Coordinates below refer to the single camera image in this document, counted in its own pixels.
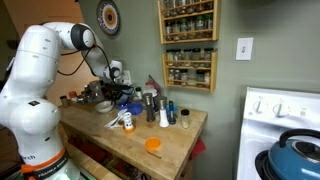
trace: orange lid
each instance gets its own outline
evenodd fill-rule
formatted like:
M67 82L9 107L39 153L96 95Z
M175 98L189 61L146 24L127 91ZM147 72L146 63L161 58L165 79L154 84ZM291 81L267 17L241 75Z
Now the orange lid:
M147 139L145 146L146 146L147 150L156 150L156 149L158 149L160 144L161 144L161 142L160 142L159 138L151 137L151 138Z

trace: light switch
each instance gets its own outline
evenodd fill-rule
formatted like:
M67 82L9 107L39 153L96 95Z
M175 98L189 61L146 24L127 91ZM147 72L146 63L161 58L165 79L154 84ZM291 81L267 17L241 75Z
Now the light switch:
M253 38L238 38L236 60L251 60Z

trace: wooden spice rack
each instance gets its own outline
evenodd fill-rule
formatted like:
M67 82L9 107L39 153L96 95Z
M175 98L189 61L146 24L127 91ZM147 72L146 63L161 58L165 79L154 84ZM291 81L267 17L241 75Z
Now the wooden spice rack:
M176 10L176 9L180 9L180 8L187 8L189 6L196 6L196 5L200 5L200 4L206 4L206 3L213 3L213 9L211 10L204 10L201 12L193 12L191 14L182 14L182 15L177 15L177 16L170 16L170 17L165 17L164 13L167 11L171 11L171 10ZM159 14L159 27L160 27L160 40L161 40L161 44L172 44L172 43L183 43L183 42L201 42L201 41L216 41L219 39L219 24L220 24L220 9L221 9L221 4L220 4L220 0L202 0L200 2L196 2L193 4L188 4L188 5L184 5L184 6L177 6L175 8L165 8L165 5L163 2L158 1L158 14ZM165 24L168 21L174 21L174 20L178 20L181 18L188 18L188 17L195 17L198 15L205 15L205 14L212 14L213 17L213 29L205 29L205 30L196 30L196 31L186 31L186 32L181 32L181 33L170 33L170 34L166 34L165 31ZM201 33L204 32L206 33L207 37L204 38L194 38L194 39L180 39L180 40L170 40L167 41L166 37L167 36L174 36L174 35L182 35L185 33Z
M194 68L192 66L169 66L168 63L174 63L177 61L169 61L167 59L167 54L163 53L162 54L162 68L163 68L163 74L164 74L164 85L165 87L177 87L177 88L186 88L186 89L195 89L195 90L203 90L203 91L209 91L213 92L214 89L216 88L216 75L217 75L217 57L218 57L218 52L212 52L211 54L211 61L205 61L202 58L199 60L178 60L179 63L183 62L190 62L190 63L210 63L211 66L210 68L205 68L205 67L198 67ZM175 84L170 84L170 82L185 82L182 80L169 80L169 70L170 69L196 69L196 70L205 70L205 71L210 71L210 83L204 83L204 82L196 82L197 84L204 84L207 85L208 87L197 87L197 86L182 86L182 85L175 85Z

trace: bowl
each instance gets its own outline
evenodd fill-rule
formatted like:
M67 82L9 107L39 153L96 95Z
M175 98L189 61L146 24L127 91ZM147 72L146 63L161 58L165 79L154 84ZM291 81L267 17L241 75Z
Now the bowl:
M113 104L111 101L102 101L101 103L97 104L94 108L99 113L107 113L112 110Z

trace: orange object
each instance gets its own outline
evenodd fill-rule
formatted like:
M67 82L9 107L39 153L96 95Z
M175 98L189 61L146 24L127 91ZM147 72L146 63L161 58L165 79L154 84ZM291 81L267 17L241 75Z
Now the orange object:
M63 148L61 149L61 151L55 155L53 158L49 159L48 161L42 163L42 164L38 164L38 165L35 165L35 166L31 166L31 165L28 165L28 164L23 164L21 165L21 173L22 174L25 174L25 173L30 173L30 172L33 172L37 169L41 169L41 168L44 168L50 164L52 164L53 162L55 162L56 160L58 160L60 157L63 156L63 154L65 153L66 149Z
M136 129L136 127L133 125L133 127L132 127L131 129L126 129L126 128L124 127L124 125L123 125L123 126L122 126L122 129L123 129L123 131L126 132L126 133L132 133L132 132Z
M69 97L70 97L70 98L78 97L77 92L75 92L75 91L70 91L70 92L69 92Z
M151 137L151 138L147 139L145 146L146 146L147 150L156 150L156 149L158 149L160 144L161 144L161 141L159 138Z

